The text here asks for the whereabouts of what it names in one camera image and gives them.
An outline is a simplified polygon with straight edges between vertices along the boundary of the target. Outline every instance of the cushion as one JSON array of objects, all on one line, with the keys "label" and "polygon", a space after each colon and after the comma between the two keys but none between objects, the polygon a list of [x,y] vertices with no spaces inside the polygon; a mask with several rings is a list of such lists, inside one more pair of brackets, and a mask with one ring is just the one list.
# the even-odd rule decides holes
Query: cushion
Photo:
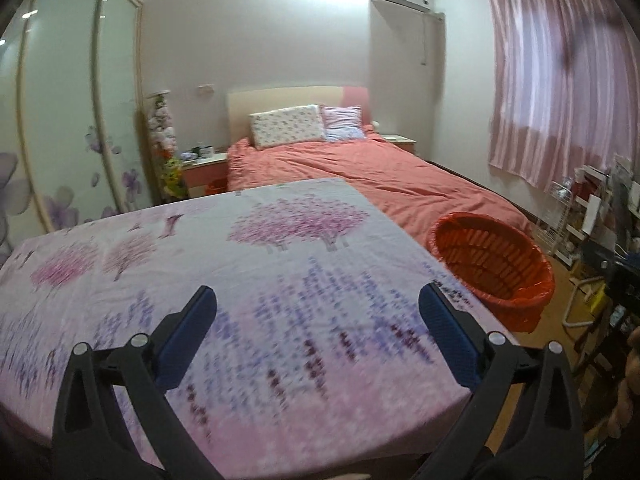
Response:
[{"label": "cushion", "polygon": [[362,107],[360,106],[347,108],[323,106],[322,120],[326,140],[330,142],[366,138],[362,129]]},{"label": "cushion", "polygon": [[326,140],[318,105],[281,108],[250,117],[258,150],[306,140]]}]

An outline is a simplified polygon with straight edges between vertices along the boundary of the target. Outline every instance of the basket rim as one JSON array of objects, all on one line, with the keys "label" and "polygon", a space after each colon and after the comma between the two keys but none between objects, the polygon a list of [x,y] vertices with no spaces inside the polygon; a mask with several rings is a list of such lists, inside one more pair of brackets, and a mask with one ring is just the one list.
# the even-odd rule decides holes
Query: basket rim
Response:
[{"label": "basket rim", "polygon": [[[530,300],[518,300],[518,304],[515,304],[513,300],[503,300],[501,298],[498,298],[497,296],[492,296],[491,294],[484,292],[483,290],[480,290],[474,287],[473,285],[470,285],[465,280],[460,278],[455,272],[453,272],[452,269],[449,268],[449,265],[447,265],[447,262],[445,261],[444,257],[440,253],[440,250],[435,242],[435,239],[439,229],[443,227],[443,225],[453,222],[457,218],[464,218],[464,217],[480,218],[484,220],[489,220],[496,224],[500,224],[503,227],[507,228],[509,231],[516,233],[520,238],[526,241],[527,244],[530,245],[530,247],[532,247],[537,254],[539,254],[540,261],[543,264],[543,267],[545,267],[546,273],[551,277],[551,280],[554,283],[553,289],[548,290],[544,294],[538,295],[535,298],[531,298]],[[444,216],[441,216],[440,218],[438,218],[438,220],[436,220],[436,222],[430,227],[428,231],[427,245],[433,257],[436,258],[441,264],[443,264],[446,267],[446,269],[451,274],[453,274],[453,276],[460,283],[462,283],[462,285],[468,288],[468,290],[471,291],[471,293],[475,295],[475,297],[481,300],[482,302],[486,301],[487,303],[500,306],[501,308],[514,309],[514,310],[523,309],[523,308],[533,308],[533,307],[539,307],[540,304],[547,304],[549,301],[551,301],[551,298],[553,297],[553,294],[556,291],[556,276],[554,274],[554,270],[553,270],[553,267],[551,266],[551,263],[549,262],[549,260],[546,259],[546,255],[542,251],[542,249],[540,249],[540,247],[538,247],[535,243],[533,243],[532,238],[528,237],[526,234],[524,234],[524,232],[507,224],[507,222],[503,222],[502,220],[498,220],[497,218],[493,218],[492,216],[485,215],[485,214],[478,214],[478,213],[469,213],[466,211],[455,211],[453,213],[449,213]]]}]

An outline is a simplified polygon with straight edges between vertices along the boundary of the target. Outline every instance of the bed headboard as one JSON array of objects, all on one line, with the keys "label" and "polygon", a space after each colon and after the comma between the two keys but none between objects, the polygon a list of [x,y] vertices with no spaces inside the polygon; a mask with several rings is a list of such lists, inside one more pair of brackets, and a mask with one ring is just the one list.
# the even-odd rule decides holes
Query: bed headboard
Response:
[{"label": "bed headboard", "polygon": [[365,124],[371,122],[369,90],[355,86],[300,86],[235,92],[227,96],[231,143],[250,137],[249,115],[277,108],[323,104],[327,106],[362,106]]}]

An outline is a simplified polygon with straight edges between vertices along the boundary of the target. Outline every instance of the hand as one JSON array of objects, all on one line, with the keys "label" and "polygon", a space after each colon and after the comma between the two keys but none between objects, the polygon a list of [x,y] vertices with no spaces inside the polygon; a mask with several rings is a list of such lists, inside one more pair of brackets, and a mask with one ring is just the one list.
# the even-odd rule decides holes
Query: hand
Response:
[{"label": "hand", "polygon": [[634,415],[632,394],[640,396],[640,327],[629,336],[631,352],[626,358],[625,379],[618,388],[618,405],[609,417],[607,429],[609,436],[620,438],[623,428],[629,424]]}]

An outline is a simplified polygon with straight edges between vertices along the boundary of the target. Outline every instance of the silver screw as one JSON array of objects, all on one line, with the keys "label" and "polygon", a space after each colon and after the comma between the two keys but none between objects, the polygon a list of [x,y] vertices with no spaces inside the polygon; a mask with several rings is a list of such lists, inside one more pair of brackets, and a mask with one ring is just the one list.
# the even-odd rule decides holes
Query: silver screw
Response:
[{"label": "silver screw", "polygon": [[552,341],[549,343],[549,350],[551,350],[554,354],[561,354],[562,345],[558,341]]},{"label": "silver screw", "polygon": [[87,343],[78,343],[74,346],[74,354],[82,355],[89,349],[89,345]]},{"label": "silver screw", "polygon": [[504,345],[507,342],[507,338],[500,332],[491,332],[489,334],[489,341],[496,346]]},{"label": "silver screw", "polygon": [[149,342],[149,337],[146,334],[136,334],[131,338],[131,346],[135,348],[142,348]]}]

